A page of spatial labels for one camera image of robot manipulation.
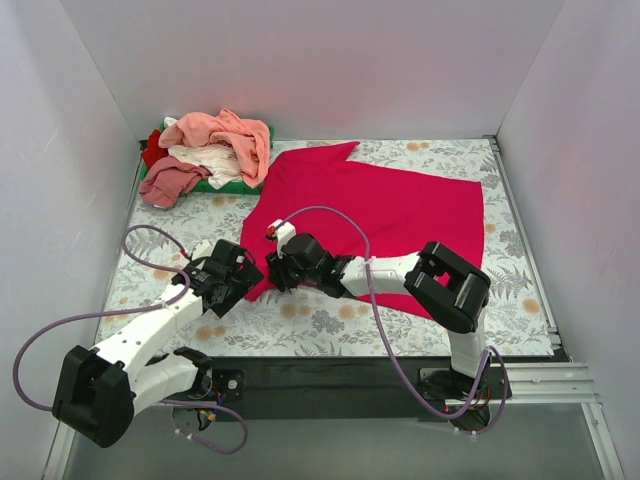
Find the magenta t shirt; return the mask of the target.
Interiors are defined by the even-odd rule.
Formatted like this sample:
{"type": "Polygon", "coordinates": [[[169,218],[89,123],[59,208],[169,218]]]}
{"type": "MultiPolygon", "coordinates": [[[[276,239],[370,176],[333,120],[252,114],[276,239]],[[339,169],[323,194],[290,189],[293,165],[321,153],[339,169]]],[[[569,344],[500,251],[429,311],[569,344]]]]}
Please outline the magenta t shirt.
{"type": "Polygon", "coordinates": [[[356,143],[285,151],[270,166],[240,244],[262,273],[274,221],[288,219],[333,255],[395,257],[440,242],[474,266],[484,252],[480,183],[350,160],[356,143]]]}

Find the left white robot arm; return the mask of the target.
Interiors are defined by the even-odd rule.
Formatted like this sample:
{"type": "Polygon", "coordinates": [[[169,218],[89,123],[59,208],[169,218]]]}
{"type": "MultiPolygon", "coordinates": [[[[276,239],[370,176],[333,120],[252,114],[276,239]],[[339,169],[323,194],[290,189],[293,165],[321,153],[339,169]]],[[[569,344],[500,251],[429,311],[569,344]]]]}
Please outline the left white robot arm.
{"type": "Polygon", "coordinates": [[[106,448],[137,414],[166,398],[217,399],[213,362],[206,354],[189,347],[168,354],[159,350],[203,314],[225,315],[263,278],[247,249],[227,240],[201,242],[158,298],[157,309],[65,356],[53,416],[106,448]]]}

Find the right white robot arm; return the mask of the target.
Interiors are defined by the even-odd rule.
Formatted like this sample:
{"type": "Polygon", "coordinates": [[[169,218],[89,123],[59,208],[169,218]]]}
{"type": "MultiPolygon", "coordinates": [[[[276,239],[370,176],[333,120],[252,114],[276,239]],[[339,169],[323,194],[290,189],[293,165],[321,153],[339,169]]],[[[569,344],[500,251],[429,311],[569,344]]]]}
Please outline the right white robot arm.
{"type": "Polygon", "coordinates": [[[365,259],[332,255],[308,233],[276,229],[266,238],[277,243],[267,255],[269,281],[286,291],[311,285],[332,298],[390,294],[413,298],[447,330],[452,383],[464,397],[475,397],[489,384],[481,365],[485,348],[484,309],[491,281],[480,269],[440,242],[404,256],[365,259]]]}

